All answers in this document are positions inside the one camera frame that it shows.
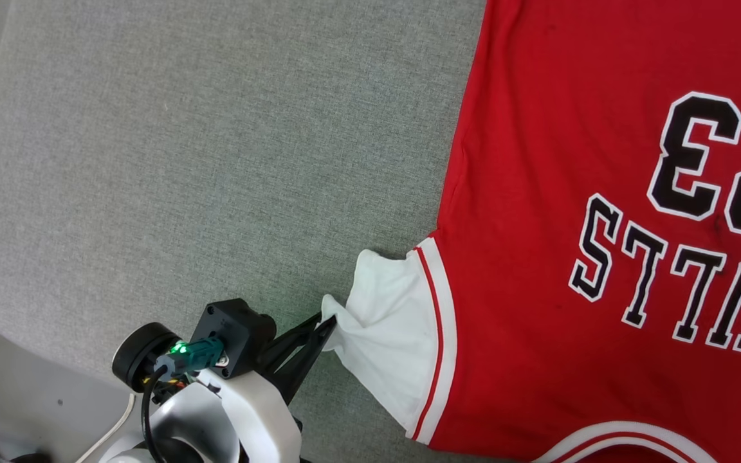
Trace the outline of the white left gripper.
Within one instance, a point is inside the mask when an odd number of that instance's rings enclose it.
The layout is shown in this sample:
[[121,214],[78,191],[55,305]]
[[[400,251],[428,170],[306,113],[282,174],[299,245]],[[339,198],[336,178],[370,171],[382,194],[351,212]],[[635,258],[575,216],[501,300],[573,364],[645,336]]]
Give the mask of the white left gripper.
[[291,404],[331,337],[337,319],[314,314],[265,346],[257,371],[276,375],[276,387],[256,372],[224,380],[203,370],[198,381],[212,402],[208,434],[224,462],[243,453],[250,462],[299,462],[301,431]]

